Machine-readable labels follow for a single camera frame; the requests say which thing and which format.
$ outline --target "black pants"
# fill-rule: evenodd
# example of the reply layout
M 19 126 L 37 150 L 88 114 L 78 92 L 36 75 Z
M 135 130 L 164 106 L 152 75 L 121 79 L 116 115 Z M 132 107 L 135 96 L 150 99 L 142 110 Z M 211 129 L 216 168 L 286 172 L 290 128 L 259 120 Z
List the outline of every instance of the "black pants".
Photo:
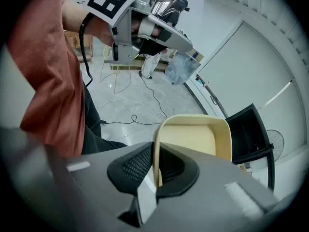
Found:
M 106 141 L 101 138 L 100 116 L 93 104 L 89 90 L 85 83 L 83 85 L 85 93 L 85 135 L 82 154 L 92 154 L 125 147 L 126 145 L 123 143 Z

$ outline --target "gray floor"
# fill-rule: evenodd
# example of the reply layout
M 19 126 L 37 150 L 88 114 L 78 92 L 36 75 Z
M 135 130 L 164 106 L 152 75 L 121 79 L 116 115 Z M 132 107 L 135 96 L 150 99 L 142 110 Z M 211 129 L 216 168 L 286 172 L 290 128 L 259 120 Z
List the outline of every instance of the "gray floor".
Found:
M 96 107 L 103 105 L 107 101 L 116 99 L 129 99 L 131 101 L 113 101 L 98 107 L 98 113 L 101 119 L 107 122 L 131 122 L 131 116 L 137 115 L 137 121 L 141 123 L 161 123 L 163 119 L 158 119 L 162 115 L 154 114 L 160 111 L 158 102 L 153 98 L 153 93 L 145 87 L 144 82 L 138 75 L 138 71 L 121 70 L 117 75 L 117 83 L 115 87 L 116 75 L 111 75 L 102 79 L 111 73 L 116 73 L 110 69 L 109 64 L 103 66 L 103 45 L 94 42 L 94 57 L 89 63 L 91 74 L 94 78 L 93 82 L 88 86 L 92 99 Z M 81 63 L 83 80 L 87 83 L 90 79 L 87 76 L 84 63 Z M 198 104 L 195 102 L 191 94 L 184 85 L 172 85 L 166 78 L 164 73 L 154 72 L 152 80 L 145 80 L 148 87 L 154 90 L 155 97 L 160 101 L 162 110 L 168 117 L 176 114 L 203 114 Z M 102 125 L 102 132 L 111 135 L 113 141 L 122 142 L 126 145 L 134 145 L 141 142 L 149 142 L 153 140 L 153 135 L 158 125 L 140 125 L 132 123 L 125 124 L 108 124 Z

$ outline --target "hand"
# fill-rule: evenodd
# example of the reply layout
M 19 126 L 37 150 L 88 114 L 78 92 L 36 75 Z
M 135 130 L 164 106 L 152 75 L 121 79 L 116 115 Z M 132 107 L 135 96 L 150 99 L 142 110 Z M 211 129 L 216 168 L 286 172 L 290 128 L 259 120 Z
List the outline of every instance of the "hand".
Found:
M 162 54 L 166 54 L 168 52 L 168 49 L 165 48 L 163 51 L 161 51 Z
M 136 32 L 140 28 L 140 21 L 133 20 L 131 24 L 131 32 Z M 158 36 L 160 34 L 160 29 L 155 27 L 152 35 Z M 107 22 L 101 20 L 98 17 L 94 17 L 88 24 L 85 30 L 85 34 L 90 34 L 97 37 L 104 44 L 112 46 L 114 40 L 112 38 L 111 31 Z

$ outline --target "person in white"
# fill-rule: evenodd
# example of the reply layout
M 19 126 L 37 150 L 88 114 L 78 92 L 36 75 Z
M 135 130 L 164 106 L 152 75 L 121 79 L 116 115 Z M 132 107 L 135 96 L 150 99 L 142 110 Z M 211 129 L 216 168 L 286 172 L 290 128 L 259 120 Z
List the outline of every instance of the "person in white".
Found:
M 188 8 L 188 1 L 187 0 L 175 0 L 173 3 L 171 3 L 170 6 L 168 6 L 162 15 L 159 17 L 161 20 L 165 21 L 172 27 L 175 27 L 180 13 L 182 11 L 189 11 Z M 158 65 L 162 54 L 167 53 L 167 49 L 164 49 L 162 52 L 151 56 L 147 55 L 145 57 L 145 62 L 141 68 L 141 75 L 144 78 L 152 79 L 151 74 L 155 70 L 156 66 Z

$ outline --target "person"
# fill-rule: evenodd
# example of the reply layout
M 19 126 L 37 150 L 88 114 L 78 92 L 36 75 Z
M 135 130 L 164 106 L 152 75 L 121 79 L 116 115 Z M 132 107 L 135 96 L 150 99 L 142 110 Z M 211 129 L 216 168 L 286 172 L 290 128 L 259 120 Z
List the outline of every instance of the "person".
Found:
M 17 67 L 35 90 L 20 128 L 61 156 L 72 157 L 126 146 L 101 139 L 100 117 L 82 80 L 80 64 L 64 35 L 78 32 L 88 14 L 71 0 L 31 0 L 6 45 Z M 132 22 L 132 32 L 139 21 Z M 154 36 L 159 35 L 155 28 Z M 108 24 L 94 17 L 85 34 L 111 46 Z
M 168 23 L 170 26 L 175 27 L 178 23 L 180 13 L 184 10 L 188 10 L 187 7 L 187 0 L 175 0 L 164 10 L 160 16 L 160 19 Z M 162 54 L 165 53 L 167 53 L 166 49 L 154 56 L 148 55 L 141 67 L 140 75 L 144 78 L 152 79 L 151 74 L 154 72 L 156 66 L 158 65 Z

